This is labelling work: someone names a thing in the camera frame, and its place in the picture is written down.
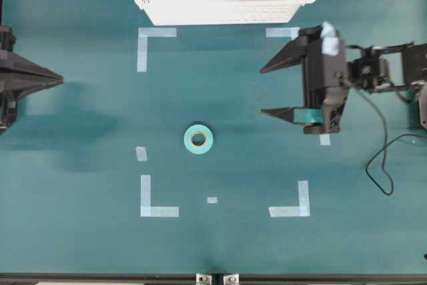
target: robotic arm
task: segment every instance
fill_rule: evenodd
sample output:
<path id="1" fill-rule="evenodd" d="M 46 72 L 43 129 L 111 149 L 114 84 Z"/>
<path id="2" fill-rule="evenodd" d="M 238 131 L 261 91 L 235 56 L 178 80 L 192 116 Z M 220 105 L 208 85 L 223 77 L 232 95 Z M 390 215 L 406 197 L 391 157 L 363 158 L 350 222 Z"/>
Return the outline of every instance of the robotic arm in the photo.
<path id="1" fill-rule="evenodd" d="M 346 62 L 345 41 L 329 24 L 300 30 L 262 73 L 302 65 L 304 106 L 263 109 L 262 112 L 304 127 L 306 134 L 340 132 L 340 120 L 351 87 L 368 93 L 395 91 L 405 103 L 419 103 L 421 125 L 427 129 L 427 44 L 407 43 L 393 47 L 349 46 L 360 58 Z M 390 80 L 383 55 L 401 53 L 404 84 Z M 409 100 L 401 91 L 414 94 Z"/>

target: masking tape roll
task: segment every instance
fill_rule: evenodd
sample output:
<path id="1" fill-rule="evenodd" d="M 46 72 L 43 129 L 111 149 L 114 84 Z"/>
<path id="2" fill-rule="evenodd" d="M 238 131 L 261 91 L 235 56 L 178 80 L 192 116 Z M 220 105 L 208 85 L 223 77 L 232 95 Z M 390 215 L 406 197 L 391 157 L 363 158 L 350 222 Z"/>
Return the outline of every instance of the masking tape roll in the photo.
<path id="1" fill-rule="evenodd" d="M 203 140 L 194 141 L 194 137 L 202 135 Z M 204 125 L 192 125 L 185 131 L 184 134 L 184 145 L 187 150 L 196 155 L 202 155 L 207 153 L 212 145 L 214 144 L 214 135 L 209 128 Z"/>

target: teal mat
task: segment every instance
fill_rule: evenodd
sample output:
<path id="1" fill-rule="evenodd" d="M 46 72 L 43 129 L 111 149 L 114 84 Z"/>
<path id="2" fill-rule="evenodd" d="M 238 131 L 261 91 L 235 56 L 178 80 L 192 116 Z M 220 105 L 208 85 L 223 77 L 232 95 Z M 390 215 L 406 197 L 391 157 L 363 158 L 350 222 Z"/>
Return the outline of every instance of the teal mat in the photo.
<path id="1" fill-rule="evenodd" d="M 387 198 L 364 174 L 381 123 L 355 93 L 331 146 L 261 114 L 303 104 L 299 67 L 259 74 L 288 39 L 178 27 L 149 39 L 137 73 L 137 29 L 151 23 L 133 0 L 5 0 L 4 13 L 15 51 L 66 83 L 25 98 L 0 137 L 0 272 L 426 273 L 426 144 L 390 150 Z M 330 21 L 348 44 L 393 45 L 427 41 L 426 18 L 426 0 L 317 0 L 281 27 Z M 409 130 L 393 93 L 372 99 L 391 136 Z M 215 137 L 202 156 L 183 145 L 197 122 Z M 140 217 L 140 175 L 152 206 L 179 218 Z M 298 206 L 306 180 L 311 216 L 271 218 L 270 206 Z"/>

